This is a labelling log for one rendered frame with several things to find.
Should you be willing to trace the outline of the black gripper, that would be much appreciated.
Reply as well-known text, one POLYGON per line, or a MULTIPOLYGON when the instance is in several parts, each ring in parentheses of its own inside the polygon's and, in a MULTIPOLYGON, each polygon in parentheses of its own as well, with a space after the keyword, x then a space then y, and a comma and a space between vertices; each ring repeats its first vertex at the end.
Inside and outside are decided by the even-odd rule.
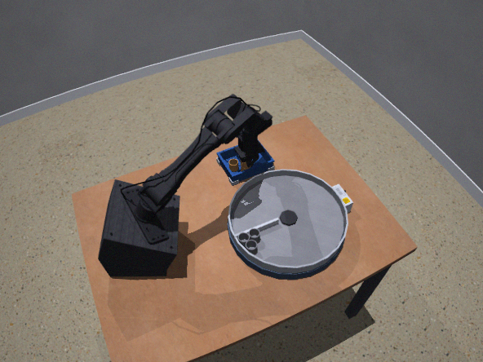
POLYGON ((252 167, 259 159, 258 153, 265 152, 264 147, 259 141, 257 144, 257 140, 254 143, 246 143, 242 140, 242 150, 238 146, 235 147, 235 152, 238 154, 242 162, 246 162, 248 168, 252 167))

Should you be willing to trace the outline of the grey round turntable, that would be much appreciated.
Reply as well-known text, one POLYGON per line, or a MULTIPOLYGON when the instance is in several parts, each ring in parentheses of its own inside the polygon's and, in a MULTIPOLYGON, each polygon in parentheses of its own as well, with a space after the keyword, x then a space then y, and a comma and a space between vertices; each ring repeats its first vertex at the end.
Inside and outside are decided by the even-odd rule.
POLYGON ((338 256, 352 204, 339 184, 331 187, 299 170, 270 170, 235 192, 228 212, 230 243, 237 256, 262 275, 309 277, 338 256), (239 233, 249 234, 251 228, 260 230, 255 255, 238 241, 239 233))

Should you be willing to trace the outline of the blue open crate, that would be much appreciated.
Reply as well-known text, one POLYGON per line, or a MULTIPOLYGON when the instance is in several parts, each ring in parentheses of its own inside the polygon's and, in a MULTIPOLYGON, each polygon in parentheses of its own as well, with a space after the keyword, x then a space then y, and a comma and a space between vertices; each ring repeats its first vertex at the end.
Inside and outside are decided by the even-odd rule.
POLYGON ((268 168, 273 167, 274 160, 265 149, 265 152, 258 153, 259 159, 255 162, 255 164, 251 168, 241 171, 241 159, 239 158, 238 154, 235 152, 235 149, 234 149, 237 146, 225 149, 218 153, 219 162, 223 167, 224 171, 226 172, 227 176, 232 180, 232 182, 236 180, 239 180, 240 182, 244 179, 248 179, 257 174, 261 174, 267 171, 268 168), (238 170, 235 172, 232 172, 229 169, 228 162, 231 159, 238 160, 238 170))

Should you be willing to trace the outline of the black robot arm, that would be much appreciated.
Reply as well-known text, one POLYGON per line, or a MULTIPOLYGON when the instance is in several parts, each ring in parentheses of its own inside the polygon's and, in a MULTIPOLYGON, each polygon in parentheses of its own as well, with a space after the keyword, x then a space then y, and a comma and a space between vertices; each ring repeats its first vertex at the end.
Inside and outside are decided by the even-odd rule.
POLYGON ((222 143, 228 144, 235 138, 238 138, 238 147, 242 150, 242 140, 246 143, 254 143, 258 135, 272 125, 273 116, 267 111, 261 113, 263 116, 261 117, 258 116, 257 112, 255 112, 255 115, 247 107, 240 99, 225 99, 207 115, 199 144, 197 145, 201 132, 172 164, 159 174, 156 173, 154 176, 148 177, 145 181, 161 177, 171 171, 166 177, 143 183, 142 188, 132 188, 123 192, 123 197, 131 213, 150 245, 164 241, 168 237, 156 213, 164 209, 186 176, 205 156, 218 148, 222 143), (233 120, 229 119, 224 114, 225 112, 233 120), (235 119, 236 117, 237 119, 235 119), (251 121, 249 122, 250 119, 251 121), (266 128, 265 125, 267 125, 266 128), (196 145, 197 147, 195 148, 196 145), (138 204, 139 206, 137 207, 138 204))

